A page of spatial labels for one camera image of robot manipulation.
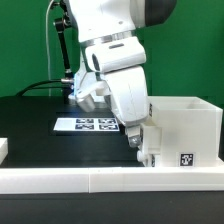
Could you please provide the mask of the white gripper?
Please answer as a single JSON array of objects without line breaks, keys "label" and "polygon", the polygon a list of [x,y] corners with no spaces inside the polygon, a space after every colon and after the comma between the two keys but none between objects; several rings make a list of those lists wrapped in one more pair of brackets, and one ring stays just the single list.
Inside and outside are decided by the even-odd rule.
[{"label": "white gripper", "polygon": [[147,119],[149,109],[143,68],[135,66],[108,73],[105,81],[111,92],[111,110],[126,126],[129,146],[138,147],[141,144],[139,124]]}]

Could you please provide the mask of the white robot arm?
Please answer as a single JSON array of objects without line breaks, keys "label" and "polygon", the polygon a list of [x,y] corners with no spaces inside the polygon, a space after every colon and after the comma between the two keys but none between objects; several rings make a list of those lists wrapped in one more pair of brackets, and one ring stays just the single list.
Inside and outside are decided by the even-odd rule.
[{"label": "white robot arm", "polygon": [[91,94],[103,96],[125,126],[129,145],[139,146],[140,124],[148,118],[149,104],[142,68],[146,53],[135,30],[164,23],[177,0],[65,0],[65,4],[89,69],[102,76],[77,88],[78,105],[92,111]]}]

